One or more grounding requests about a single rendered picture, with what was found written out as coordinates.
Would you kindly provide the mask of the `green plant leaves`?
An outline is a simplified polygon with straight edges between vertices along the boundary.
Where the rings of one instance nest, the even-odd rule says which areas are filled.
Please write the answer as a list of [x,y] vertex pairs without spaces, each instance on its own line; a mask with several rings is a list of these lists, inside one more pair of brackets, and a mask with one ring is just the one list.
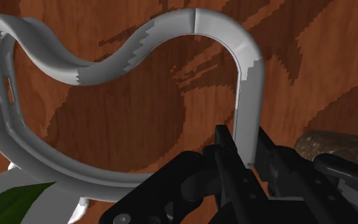
[[17,166],[0,173],[0,224],[21,224],[39,196],[54,181],[40,181]]

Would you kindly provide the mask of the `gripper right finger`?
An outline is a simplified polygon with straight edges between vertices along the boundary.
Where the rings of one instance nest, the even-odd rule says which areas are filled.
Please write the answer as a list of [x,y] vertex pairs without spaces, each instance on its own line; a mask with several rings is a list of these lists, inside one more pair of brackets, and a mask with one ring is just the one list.
[[254,168],[272,197],[296,203],[302,220],[358,224],[358,164],[328,153],[307,160],[260,129]]

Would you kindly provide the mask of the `white flat planter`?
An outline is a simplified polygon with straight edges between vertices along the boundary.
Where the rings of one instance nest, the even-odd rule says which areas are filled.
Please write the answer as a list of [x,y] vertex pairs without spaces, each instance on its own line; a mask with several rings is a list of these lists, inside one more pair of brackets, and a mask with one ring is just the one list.
[[64,188],[64,182],[57,172],[48,166],[18,164],[17,167],[40,181],[54,181],[33,203],[21,224],[73,224],[82,218],[88,209],[88,197]]

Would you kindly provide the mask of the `white curved loop frame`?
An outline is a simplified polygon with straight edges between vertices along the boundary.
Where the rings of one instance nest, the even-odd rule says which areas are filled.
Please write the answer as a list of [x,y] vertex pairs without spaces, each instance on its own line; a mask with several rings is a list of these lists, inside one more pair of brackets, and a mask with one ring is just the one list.
[[[252,165],[265,67],[252,36],[232,18],[201,8],[164,13],[139,27],[108,58],[88,62],[71,54],[39,20],[0,14],[0,152],[15,164],[13,171],[0,175],[0,192],[14,186],[52,182],[54,194],[71,202],[82,197],[116,202],[147,178],[146,174],[105,171],[77,162],[50,147],[26,126],[15,86],[15,44],[51,78],[90,86],[123,76],[158,45],[183,35],[212,38],[231,53],[238,70],[233,138],[244,164]],[[8,99],[5,80],[12,85],[12,100]]]

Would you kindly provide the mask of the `brown rough rock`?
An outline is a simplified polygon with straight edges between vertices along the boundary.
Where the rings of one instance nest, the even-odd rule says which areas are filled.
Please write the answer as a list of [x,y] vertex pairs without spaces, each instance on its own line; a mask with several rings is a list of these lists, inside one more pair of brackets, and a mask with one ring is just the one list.
[[294,149],[308,160],[329,153],[358,164],[358,136],[325,130],[309,130],[300,136]]

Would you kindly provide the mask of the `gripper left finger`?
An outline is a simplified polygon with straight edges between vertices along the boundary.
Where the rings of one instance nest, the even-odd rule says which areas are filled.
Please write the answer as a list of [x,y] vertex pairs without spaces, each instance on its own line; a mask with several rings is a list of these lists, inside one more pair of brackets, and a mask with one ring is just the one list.
[[208,224],[256,224],[256,208],[267,199],[225,125],[216,126],[214,144],[178,154],[106,210],[99,224],[181,224],[210,195],[217,213]]

